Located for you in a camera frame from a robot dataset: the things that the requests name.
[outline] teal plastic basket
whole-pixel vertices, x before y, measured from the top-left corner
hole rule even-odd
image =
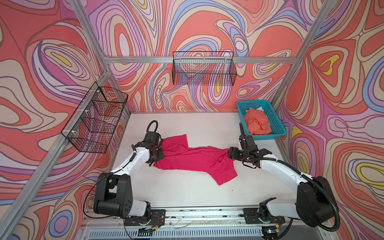
[[[272,129],[271,134],[251,135],[248,131],[248,127],[245,124],[243,115],[250,108],[258,109],[259,107],[263,108],[264,113],[269,120],[269,125],[271,126],[271,129]],[[245,134],[251,135],[254,140],[275,139],[279,136],[284,136],[287,133],[283,124],[281,123],[280,119],[278,118],[271,104],[268,101],[266,100],[239,101],[237,102],[237,108],[239,109],[239,117],[240,117],[241,123],[243,124]]]

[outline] black wire basket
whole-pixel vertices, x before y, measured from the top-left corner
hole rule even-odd
[[[80,152],[106,153],[127,101],[120,90],[98,87],[67,139]]]
[[[233,86],[236,76],[232,51],[173,52],[174,85]]]

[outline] colorful wallpaper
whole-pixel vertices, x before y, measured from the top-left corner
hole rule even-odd
[[[340,239],[384,239],[384,2],[341,0],[278,112],[296,167],[326,177]]]
[[[175,86],[172,64],[111,67],[132,112],[234,111],[237,101],[272,99],[289,64],[237,65],[234,86]]]
[[[0,1],[0,218],[101,74],[65,0]],[[10,239],[75,237],[85,192],[107,169],[126,121],[106,154],[66,148]]]
[[[108,56],[172,56],[232,50],[295,56],[321,0],[83,1]]]

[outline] table surface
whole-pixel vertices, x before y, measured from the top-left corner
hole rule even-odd
[[[152,120],[159,122],[157,132],[163,138],[187,134],[189,147],[239,146],[237,113],[132,114],[112,169],[131,154],[131,145],[144,138]],[[266,148],[282,159],[274,140],[255,143],[259,149]],[[161,170],[144,164],[133,176],[133,196],[150,202],[152,207],[240,206],[258,205],[270,197],[296,199],[295,193],[269,172],[245,167],[240,161],[233,163],[238,176],[221,186],[205,172]]]

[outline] folded orange clothing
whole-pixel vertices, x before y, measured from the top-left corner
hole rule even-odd
[[[243,117],[251,135],[263,135],[272,132],[269,120],[262,110],[250,108]]]

